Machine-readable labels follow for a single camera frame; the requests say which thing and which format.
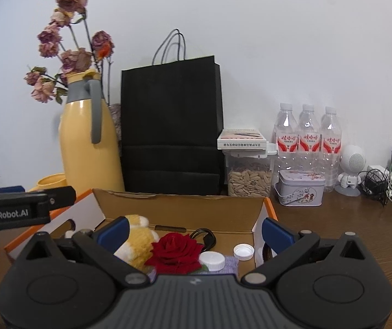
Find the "white yellow plush toy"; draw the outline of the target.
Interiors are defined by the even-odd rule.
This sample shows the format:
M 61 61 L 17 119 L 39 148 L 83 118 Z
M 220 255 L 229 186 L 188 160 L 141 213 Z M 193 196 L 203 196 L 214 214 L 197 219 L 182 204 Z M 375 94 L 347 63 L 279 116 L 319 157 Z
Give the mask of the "white yellow plush toy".
M 152 256 L 152 244 L 158 242 L 160 236 L 149 228 L 148 218 L 140 215 L 127 215 L 126 218 L 129 221 L 130 233 L 114 255 L 130 266 L 149 273 L 152 266 L 147 266 L 146 262 Z

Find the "clear seed container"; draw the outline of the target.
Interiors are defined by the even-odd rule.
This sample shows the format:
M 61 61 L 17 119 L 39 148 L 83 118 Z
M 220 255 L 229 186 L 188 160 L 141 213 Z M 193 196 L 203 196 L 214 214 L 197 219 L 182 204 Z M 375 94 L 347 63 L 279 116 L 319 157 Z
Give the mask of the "clear seed container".
M 275 144 L 267 143 L 265 150 L 236 149 L 224 154 L 229 196 L 269 198 L 277 156 Z

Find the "white jar lid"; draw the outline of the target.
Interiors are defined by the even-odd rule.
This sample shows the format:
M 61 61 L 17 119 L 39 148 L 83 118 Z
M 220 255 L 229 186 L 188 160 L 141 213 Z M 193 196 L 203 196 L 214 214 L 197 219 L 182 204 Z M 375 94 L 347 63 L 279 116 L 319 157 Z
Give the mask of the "white jar lid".
M 225 267 L 226 258 L 219 252 L 205 251 L 200 254 L 199 262 L 209 272 L 218 272 Z

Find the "purple drawstring pouch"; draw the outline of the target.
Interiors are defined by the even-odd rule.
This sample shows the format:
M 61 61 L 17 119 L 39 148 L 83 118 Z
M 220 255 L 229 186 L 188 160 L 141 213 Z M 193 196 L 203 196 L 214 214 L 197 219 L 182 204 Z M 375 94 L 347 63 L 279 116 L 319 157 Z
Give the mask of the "purple drawstring pouch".
M 199 259 L 196 262 L 181 263 L 181 264 L 161 264 L 156 266 L 149 275 L 153 276 L 159 274 L 165 275 L 189 275 L 189 274 L 233 274 L 238 275 L 238 259 L 233 256 L 225 256 L 225 267 L 218 272 L 209 272 L 200 264 Z

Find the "yellow thermos jug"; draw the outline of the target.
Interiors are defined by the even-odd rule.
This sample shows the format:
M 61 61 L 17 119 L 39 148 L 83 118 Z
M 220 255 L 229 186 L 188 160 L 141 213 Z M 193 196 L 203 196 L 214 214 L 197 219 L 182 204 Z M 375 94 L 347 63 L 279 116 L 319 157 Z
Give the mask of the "yellow thermos jug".
M 94 69 L 67 76 L 67 101 L 59 142 L 67 184 L 78 195 L 90 189 L 124 192 L 117 131 Z

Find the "red rose flower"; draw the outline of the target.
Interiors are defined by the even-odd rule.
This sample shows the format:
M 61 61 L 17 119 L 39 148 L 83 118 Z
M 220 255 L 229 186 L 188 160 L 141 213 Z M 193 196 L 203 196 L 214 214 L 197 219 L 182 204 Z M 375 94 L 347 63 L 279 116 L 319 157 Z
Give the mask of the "red rose flower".
M 145 265 L 153 267 L 157 275 L 187 275 L 202 268 L 202 248 L 190 235 L 170 232 L 152 244 L 151 257 Z

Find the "right water bottle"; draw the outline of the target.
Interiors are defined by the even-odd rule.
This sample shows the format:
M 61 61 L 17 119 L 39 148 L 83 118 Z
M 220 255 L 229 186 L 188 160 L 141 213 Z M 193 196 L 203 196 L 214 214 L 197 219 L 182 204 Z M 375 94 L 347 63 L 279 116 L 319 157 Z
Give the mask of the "right water bottle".
M 331 192 L 339 172 L 339 152 L 342 146 L 342 129 L 337 118 L 337 109 L 326 106 L 321 119 L 321 168 L 325 177 L 324 191 Z

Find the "dried pink flowers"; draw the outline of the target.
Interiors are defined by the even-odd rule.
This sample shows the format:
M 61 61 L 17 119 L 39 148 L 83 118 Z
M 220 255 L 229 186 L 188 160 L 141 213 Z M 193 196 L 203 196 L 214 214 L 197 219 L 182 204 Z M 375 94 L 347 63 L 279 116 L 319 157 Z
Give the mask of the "dried pink flowers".
M 32 88 L 31 97 L 39 103 L 62 103 L 68 93 L 68 77 L 93 69 L 105 87 L 105 101 L 110 102 L 110 70 L 115 45 L 104 30 L 90 32 L 88 0 L 55 0 L 50 21 L 37 35 L 38 52 L 44 59 L 60 62 L 51 72 L 44 66 L 30 68 L 24 80 Z

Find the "yellow mug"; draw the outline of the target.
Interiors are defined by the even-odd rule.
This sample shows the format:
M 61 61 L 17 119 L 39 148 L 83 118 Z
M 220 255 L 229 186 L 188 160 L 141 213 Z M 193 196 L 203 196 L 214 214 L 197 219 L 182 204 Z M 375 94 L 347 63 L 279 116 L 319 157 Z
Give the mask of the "yellow mug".
M 34 187 L 29 189 L 29 192 L 54 189 L 58 187 L 67 186 L 67 180 L 64 173 L 57 173 L 54 175 L 48 175 L 40 179 Z

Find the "white robot toy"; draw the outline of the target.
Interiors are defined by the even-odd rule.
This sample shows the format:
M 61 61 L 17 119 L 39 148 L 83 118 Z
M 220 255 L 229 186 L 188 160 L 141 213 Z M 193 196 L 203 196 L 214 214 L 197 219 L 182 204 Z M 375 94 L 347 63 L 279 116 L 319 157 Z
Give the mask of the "white robot toy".
M 357 197 L 361 194 L 358 186 L 362 180 L 360 173 L 365 169 L 366 157 L 363 149 L 355 145 L 347 145 L 340 158 L 342 173 L 337 176 L 334 190 L 341 195 Z

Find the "left water bottle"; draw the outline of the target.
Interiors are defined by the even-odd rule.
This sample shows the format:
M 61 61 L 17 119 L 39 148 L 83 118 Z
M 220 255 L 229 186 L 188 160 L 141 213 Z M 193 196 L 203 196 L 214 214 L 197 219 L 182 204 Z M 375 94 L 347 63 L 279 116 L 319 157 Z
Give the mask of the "left water bottle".
M 274 163 L 276 177 L 279 177 L 280 171 L 296 167 L 296 152 L 299 146 L 297 127 L 293 106 L 290 103 L 281 103 L 273 127 L 273 140 L 277 148 Z

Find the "orange cardboard box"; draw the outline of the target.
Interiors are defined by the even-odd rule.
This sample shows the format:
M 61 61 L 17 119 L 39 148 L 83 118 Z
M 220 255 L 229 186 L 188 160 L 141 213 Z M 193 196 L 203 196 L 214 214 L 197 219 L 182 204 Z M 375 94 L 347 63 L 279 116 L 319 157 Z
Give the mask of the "orange cardboard box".
M 72 221 L 76 230 L 95 230 L 119 216 L 133 214 L 148 218 L 150 227 L 161 236 L 168 231 L 190 233 L 208 228 L 217 239 L 214 250 L 226 256 L 234 255 L 236 245 L 249 244 L 254 253 L 239 263 L 241 276 L 264 263 L 262 223 L 265 218 L 277 218 L 269 198 L 151 195 L 94 189 L 81 194 L 75 205 L 53 211 L 47 225 L 26 229 L 5 245 L 4 251 L 16 259 L 36 232 L 52 233 L 67 221 Z

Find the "black paper bag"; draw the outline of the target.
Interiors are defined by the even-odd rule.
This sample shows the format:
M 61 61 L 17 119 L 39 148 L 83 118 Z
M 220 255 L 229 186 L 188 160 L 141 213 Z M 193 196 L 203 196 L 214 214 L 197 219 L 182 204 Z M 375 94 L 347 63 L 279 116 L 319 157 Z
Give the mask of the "black paper bag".
M 121 165 L 128 192 L 220 195 L 225 158 L 221 69 L 213 56 L 186 58 L 186 40 L 172 30 L 158 48 L 178 38 L 174 62 L 122 72 Z

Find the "white bottle cap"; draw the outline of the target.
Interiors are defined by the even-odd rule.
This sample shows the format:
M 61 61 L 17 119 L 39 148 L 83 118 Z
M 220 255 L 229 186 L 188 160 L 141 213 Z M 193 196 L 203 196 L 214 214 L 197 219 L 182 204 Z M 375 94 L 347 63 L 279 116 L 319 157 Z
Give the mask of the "white bottle cap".
M 233 255 L 238 259 L 240 262 L 247 262 L 254 257 L 254 247 L 250 244 L 237 244 L 233 248 Z

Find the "white tin box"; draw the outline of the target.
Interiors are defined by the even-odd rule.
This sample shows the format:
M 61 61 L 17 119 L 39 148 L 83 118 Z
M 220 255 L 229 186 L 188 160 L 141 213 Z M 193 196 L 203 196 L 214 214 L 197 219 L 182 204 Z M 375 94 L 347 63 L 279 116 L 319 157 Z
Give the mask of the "white tin box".
M 322 205 L 325 178 L 312 171 L 281 170 L 274 186 L 279 203 L 288 207 Z

